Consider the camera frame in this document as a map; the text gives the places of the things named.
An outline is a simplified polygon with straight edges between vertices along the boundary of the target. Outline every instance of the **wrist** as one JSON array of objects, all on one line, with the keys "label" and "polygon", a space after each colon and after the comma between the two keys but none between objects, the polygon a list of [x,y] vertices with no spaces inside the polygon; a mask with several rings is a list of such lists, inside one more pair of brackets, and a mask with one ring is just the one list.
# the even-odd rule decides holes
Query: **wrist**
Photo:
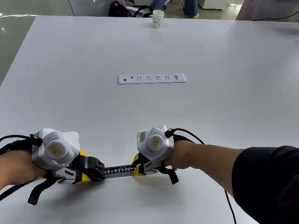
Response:
[{"label": "wrist", "polygon": [[0,170],[1,170],[1,178],[0,178],[0,189],[6,187],[10,184],[9,182],[9,164],[5,159],[3,159],[3,156],[0,156]]},{"label": "wrist", "polygon": [[201,169],[203,152],[206,145],[192,143],[187,150],[187,161],[190,167]]}]

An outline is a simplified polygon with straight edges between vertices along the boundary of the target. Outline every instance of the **label sticker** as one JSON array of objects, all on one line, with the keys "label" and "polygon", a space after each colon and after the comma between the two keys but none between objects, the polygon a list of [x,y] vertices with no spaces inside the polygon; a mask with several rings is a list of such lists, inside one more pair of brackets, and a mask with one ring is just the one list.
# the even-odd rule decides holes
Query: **label sticker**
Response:
[{"label": "label sticker", "polygon": [[62,155],[62,151],[60,150],[60,148],[58,148],[54,143],[52,143],[51,145],[49,145],[47,147],[47,149],[53,154],[53,156],[55,156],[56,158],[58,158],[59,156]]},{"label": "label sticker", "polygon": [[153,137],[153,140],[151,141],[151,145],[150,145],[150,147],[151,147],[152,149],[157,149],[157,147],[158,147],[160,141],[161,141],[161,139],[160,139],[159,137],[157,137],[157,136]]}]

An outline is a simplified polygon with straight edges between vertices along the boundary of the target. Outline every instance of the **hand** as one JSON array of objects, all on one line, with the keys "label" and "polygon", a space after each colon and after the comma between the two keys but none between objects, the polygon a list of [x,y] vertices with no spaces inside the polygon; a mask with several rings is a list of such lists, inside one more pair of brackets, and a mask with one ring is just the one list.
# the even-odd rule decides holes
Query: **hand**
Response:
[{"label": "hand", "polygon": [[190,151],[192,146],[195,145],[189,141],[177,141],[174,143],[173,154],[164,161],[164,165],[172,166],[176,169],[186,169],[191,166]]},{"label": "hand", "polygon": [[39,168],[31,160],[28,151],[10,151],[0,155],[0,189],[9,184],[22,184],[39,176],[46,176],[47,171]]}]

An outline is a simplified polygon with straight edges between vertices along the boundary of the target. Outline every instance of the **chair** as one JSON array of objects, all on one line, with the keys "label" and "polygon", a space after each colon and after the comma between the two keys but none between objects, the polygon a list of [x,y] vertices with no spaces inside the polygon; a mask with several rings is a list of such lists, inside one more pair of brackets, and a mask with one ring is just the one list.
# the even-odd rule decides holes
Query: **chair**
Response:
[{"label": "chair", "polygon": [[[71,10],[74,16],[99,16],[108,17],[110,5],[114,0],[69,0]],[[125,0],[118,0],[120,4],[134,14],[138,9],[135,7],[127,7]],[[148,12],[141,10],[138,16],[143,17]]]}]

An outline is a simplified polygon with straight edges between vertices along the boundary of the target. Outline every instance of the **black bag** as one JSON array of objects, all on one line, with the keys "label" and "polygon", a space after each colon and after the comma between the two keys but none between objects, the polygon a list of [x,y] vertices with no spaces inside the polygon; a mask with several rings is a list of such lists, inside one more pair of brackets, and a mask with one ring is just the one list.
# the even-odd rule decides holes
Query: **black bag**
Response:
[{"label": "black bag", "polygon": [[132,14],[127,10],[126,7],[124,7],[122,4],[120,4],[118,1],[114,1],[111,3],[111,7],[109,10],[109,16],[110,17],[136,17],[138,12],[148,8],[150,10],[149,13],[146,13],[143,15],[144,18],[148,18],[150,15],[153,14],[153,10],[148,6],[140,6],[140,8],[135,12],[135,14],[132,16]]}]

